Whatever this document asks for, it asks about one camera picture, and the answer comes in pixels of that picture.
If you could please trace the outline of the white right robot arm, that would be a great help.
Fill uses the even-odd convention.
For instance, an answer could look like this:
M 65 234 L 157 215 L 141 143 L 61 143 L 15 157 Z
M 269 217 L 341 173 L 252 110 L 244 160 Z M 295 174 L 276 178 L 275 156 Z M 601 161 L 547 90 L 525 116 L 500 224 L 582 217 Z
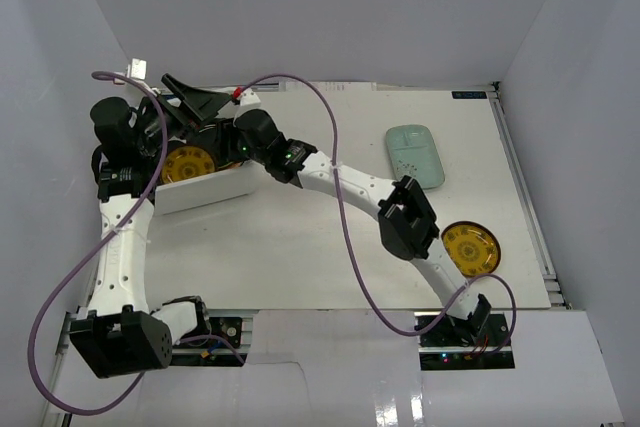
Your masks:
M 382 179 L 335 164 L 315 146 L 286 137 L 261 109 L 217 120 L 194 141 L 216 160 L 254 161 L 280 183 L 332 196 L 372 217 L 384 249 L 410 262 L 441 300 L 445 314 L 437 327 L 466 346 L 486 336 L 491 305 L 450 258 L 436 213 L 414 178 Z

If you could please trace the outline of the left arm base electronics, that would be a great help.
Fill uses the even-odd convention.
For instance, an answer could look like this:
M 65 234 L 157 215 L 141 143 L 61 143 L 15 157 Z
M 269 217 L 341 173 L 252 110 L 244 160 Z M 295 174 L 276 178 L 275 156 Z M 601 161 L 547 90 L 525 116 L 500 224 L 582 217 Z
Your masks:
M 242 317 L 210 317 L 205 327 L 173 346 L 171 366 L 243 367 L 251 343 L 251 322 Z

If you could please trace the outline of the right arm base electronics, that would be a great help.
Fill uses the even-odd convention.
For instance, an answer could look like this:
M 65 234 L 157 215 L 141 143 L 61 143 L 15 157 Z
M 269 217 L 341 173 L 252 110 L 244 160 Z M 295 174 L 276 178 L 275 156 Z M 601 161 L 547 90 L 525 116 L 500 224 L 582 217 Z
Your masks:
M 507 337 L 509 325 L 504 314 L 491 314 L 477 340 L 463 339 L 442 321 L 419 337 L 419 361 L 422 372 L 461 372 L 474 370 L 511 370 L 515 359 L 508 340 L 498 353 L 492 354 Z

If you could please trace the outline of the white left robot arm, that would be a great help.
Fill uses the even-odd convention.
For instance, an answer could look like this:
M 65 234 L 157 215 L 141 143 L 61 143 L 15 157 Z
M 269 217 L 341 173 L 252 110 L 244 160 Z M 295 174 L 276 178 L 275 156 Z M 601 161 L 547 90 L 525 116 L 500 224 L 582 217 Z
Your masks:
M 70 325 L 70 340 L 99 378 L 168 367 L 177 345 L 208 351 L 240 346 L 237 317 L 210 318 L 198 296 L 148 305 L 145 263 L 155 187 L 169 140 L 188 117 L 142 82 L 143 98 L 131 107 L 120 97 L 90 111 L 99 145 L 92 170 L 102 221 L 98 266 L 85 314 Z

